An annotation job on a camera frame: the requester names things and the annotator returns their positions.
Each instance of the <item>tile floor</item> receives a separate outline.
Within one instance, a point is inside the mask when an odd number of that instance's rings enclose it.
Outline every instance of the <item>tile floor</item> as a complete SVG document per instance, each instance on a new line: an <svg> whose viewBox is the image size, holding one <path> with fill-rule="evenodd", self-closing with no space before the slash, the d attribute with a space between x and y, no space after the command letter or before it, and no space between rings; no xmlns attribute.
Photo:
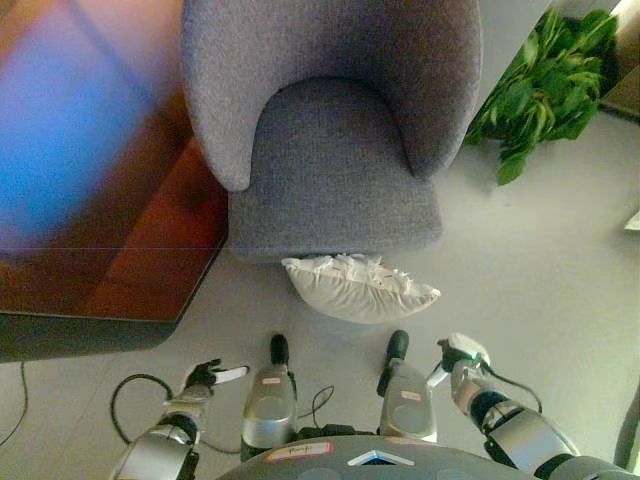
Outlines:
<svg viewBox="0 0 640 480"><path fill-rule="evenodd" d="M218 356L259 368L274 332L290 340L301 408L334 384L320 421L375 429L375 385L396 328L410 333L408 360L425 373L438 359L437 339L451 331L474 336L496 370L539 392L545 413L583 453L611 460L640 373L640 237L622 230L638 209L639 152L636 125L599 114L578 141L539 147L520 181L496 188L495 146L464 147L437 179L441 240L385 256L443 296L392 324L364 327L316 314L280 267L243 265L223 252L163 345L27 364L31 406L0 450L0 478L107 478L123 449L108 415L122 378L147 372L177 388L189 365ZM0 432L19 414L17 367L0 365ZM206 438L238 445L250 382L218 389ZM482 437L447 389L443 383L435 394L441 443L481 454ZM162 395L146 383L123 392L119 411L131 435L157 419ZM237 462L203 448L197 478L216 478Z"/></svg>

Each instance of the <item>wall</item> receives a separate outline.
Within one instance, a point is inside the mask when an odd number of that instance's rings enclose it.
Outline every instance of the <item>wall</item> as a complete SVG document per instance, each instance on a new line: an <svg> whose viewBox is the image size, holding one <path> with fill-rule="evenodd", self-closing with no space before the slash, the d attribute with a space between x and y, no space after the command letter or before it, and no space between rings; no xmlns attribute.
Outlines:
<svg viewBox="0 0 640 480"><path fill-rule="evenodd" d="M476 111L495 87L551 0L480 0L484 48Z"/></svg>

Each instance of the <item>green plant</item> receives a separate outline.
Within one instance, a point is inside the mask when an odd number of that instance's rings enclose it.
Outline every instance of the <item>green plant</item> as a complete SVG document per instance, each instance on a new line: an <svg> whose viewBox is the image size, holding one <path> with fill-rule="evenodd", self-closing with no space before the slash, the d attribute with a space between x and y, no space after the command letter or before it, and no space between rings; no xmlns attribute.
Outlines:
<svg viewBox="0 0 640 480"><path fill-rule="evenodd" d="M466 141L502 140L498 184L512 182L536 144L576 139L598 109L603 52L617 20L602 10L571 26L549 10L473 119Z"/></svg>

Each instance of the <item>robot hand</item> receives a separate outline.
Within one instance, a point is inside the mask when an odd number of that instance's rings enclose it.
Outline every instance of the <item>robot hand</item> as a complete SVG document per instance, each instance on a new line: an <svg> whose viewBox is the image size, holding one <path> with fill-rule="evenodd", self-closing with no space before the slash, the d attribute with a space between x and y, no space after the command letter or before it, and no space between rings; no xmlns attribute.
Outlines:
<svg viewBox="0 0 640 480"><path fill-rule="evenodd" d="M503 377L493 372L478 342L455 333L438 344L442 368L451 374L453 401L487 437L484 447L493 460L544 480L637 478L602 460L580 457L573 442L542 416L540 401L528 387L508 381L536 398L537 412L498 390L491 376Z"/></svg>
<svg viewBox="0 0 640 480"><path fill-rule="evenodd" d="M192 480L199 455L193 450L206 425L213 387L244 377L249 367L217 368L220 360L196 365L184 390L169 400L157 425L133 441L114 469L112 480Z"/></svg>

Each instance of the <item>black cable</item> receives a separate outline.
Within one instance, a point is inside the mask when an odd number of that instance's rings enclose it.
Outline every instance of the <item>black cable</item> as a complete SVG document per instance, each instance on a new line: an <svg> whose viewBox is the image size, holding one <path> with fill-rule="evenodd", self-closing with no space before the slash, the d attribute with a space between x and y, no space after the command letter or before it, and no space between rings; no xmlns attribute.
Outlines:
<svg viewBox="0 0 640 480"><path fill-rule="evenodd" d="M16 423L16 425L9 432L9 435L4 437L2 441L0 441L0 448L2 448L4 444L7 443L9 439L18 431L18 428L20 428L20 425L22 425L22 421L24 420L24 417L27 415L27 410L29 410L29 390L27 389L27 378L24 373L24 362L20 362L20 378L22 381L22 391L24 393L24 397L23 397L24 401L22 403L22 413L20 414L20 418L18 419L18 422Z"/></svg>
<svg viewBox="0 0 640 480"><path fill-rule="evenodd" d="M109 403L109 411L111 413L111 423L113 424L113 428L116 429L116 433L118 434L118 436L127 445L129 445L131 443L131 440L122 431L122 427L120 427L120 422L118 422L118 417L116 416L116 399L118 398L118 393L120 393L120 390L122 389L122 387L124 387L130 381L137 380L139 378L142 378L142 379L145 379L145 380L151 380L152 382L155 382L158 385L160 385L162 388L164 388L166 393L167 393L167 401L169 401L169 400L171 400L173 398L173 391L171 391L171 387L169 385L167 385L160 378L154 377L153 375L147 375L146 373L136 373L135 375L129 375L127 378L125 378L124 380L122 380L118 384L118 386L115 388L115 390L111 394L111 402Z"/></svg>
<svg viewBox="0 0 640 480"><path fill-rule="evenodd" d="M327 395L327 397L324 400L322 400L318 406L315 406L315 401L317 400L317 398L320 395L322 395L322 393L326 392L327 390L331 390L331 393L329 395ZM328 385L328 386L324 387L322 390L320 390L318 393L316 393L315 396L313 397L313 400L311 401L311 410L309 410L308 412L303 413L301 415L298 415L296 418L298 420L301 420L303 418L307 418L310 415L313 415L314 412L317 412L318 410L320 410L322 407L324 407L327 404L327 402L329 400L331 400L331 397L333 397L333 392L335 392L335 387L333 385Z"/></svg>
<svg viewBox="0 0 640 480"><path fill-rule="evenodd" d="M540 397L538 397L538 394L534 392L532 388L527 387L526 385L522 383L518 383L509 378L503 377L502 375L498 375L496 372L493 371L493 369L486 362L482 362L482 369L489 372L491 376L497 378L498 380L504 383L508 383L509 385L513 385L514 387L518 387L524 390L525 392L529 393L529 395L531 395L535 399L536 403L538 404L538 413L542 414L542 401L540 400Z"/></svg>
<svg viewBox="0 0 640 480"><path fill-rule="evenodd" d="M320 402L320 405L316 407L316 400L320 395L322 395L323 392L326 392L327 390L331 390L331 393L329 393L327 398L325 398L322 402ZM316 412L320 410L324 405L327 404L329 399L333 396L334 391L335 391L335 387L333 385L324 387L322 390L320 390L318 393L314 395L313 400L311 401L311 416L313 417L313 424L316 426L316 428L320 428L320 425L318 425L318 422L316 420Z"/></svg>

